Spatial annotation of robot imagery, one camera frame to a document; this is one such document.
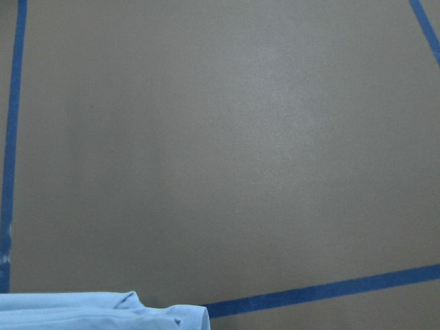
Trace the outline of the light blue t-shirt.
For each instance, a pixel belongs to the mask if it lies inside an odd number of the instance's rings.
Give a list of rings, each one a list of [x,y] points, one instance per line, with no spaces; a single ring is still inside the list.
[[[2,329],[209,329],[202,306],[152,308],[134,291],[2,294]]]

